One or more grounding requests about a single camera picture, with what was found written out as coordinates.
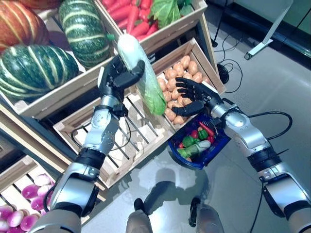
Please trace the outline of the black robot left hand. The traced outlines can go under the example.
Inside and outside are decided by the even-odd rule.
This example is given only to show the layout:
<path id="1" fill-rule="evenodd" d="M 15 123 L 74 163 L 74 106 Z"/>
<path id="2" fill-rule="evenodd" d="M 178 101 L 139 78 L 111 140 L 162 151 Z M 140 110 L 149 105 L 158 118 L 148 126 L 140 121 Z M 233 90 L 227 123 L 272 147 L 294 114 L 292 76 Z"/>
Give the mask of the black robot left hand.
<path id="1" fill-rule="evenodd" d="M 143 76 L 145 62 L 139 60 L 133 69 L 128 70 L 119 55 L 104 68 L 99 84 L 100 96 L 112 95 L 120 98 L 124 90 L 136 84 Z"/>

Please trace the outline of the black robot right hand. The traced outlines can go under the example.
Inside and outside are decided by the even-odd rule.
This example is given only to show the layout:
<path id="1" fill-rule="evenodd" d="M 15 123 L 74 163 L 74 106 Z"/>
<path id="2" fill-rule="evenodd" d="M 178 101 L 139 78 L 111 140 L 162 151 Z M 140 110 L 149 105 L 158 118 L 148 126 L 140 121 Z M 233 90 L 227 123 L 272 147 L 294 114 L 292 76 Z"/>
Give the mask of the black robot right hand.
<path id="1" fill-rule="evenodd" d="M 178 87 L 177 91 L 181 94 L 181 97 L 191 100 L 191 103 L 184 107 L 172 107 L 172 111 L 178 116 L 190 117 L 196 115 L 207 107 L 209 101 L 212 100 L 213 91 L 204 84 L 181 77 L 175 78 L 175 80 L 176 87 Z"/>

